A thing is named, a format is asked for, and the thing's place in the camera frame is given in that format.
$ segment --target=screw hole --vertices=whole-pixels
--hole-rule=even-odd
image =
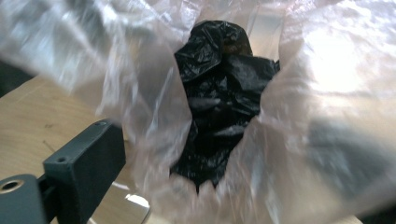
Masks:
[[[64,162],[64,161],[66,161],[66,158],[65,157],[61,157],[61,158],[58,158],[58,160],[56,160],[57,162]]]
[[[9,193],[18,189],[20,186],[23,185],[23,180],[11,180],[8,181],[6,184],[3,184],[0,188],[0,194]]]
[[[103,125],[106,125],[106,122],[104,122],[104,121],[99,121],[99,122],[96,122],[95,125],[96,125],[96,126],[103,126]]]

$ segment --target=wooden surface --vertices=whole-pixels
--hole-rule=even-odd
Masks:
[[[0,98],[0,179],[43,174],[41,162],[101,118],[50,81],[35,77]],[[148,209],[126,198],[136,194],[127,164],[89,223],[142,223]],[[168,223],[151,215],[147,224]],[[355,217],[337,224],[359,224]]]

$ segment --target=plastic wrap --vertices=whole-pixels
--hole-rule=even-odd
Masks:
[[[122,122],[137,187],[174,223],[326,223],[393,201],[396,4],[214,2],[3,0],[0,55]],[[173,53],[201,20],[244,27],[282,67],[224,178],[197,196],[169,167],[191,123]]]

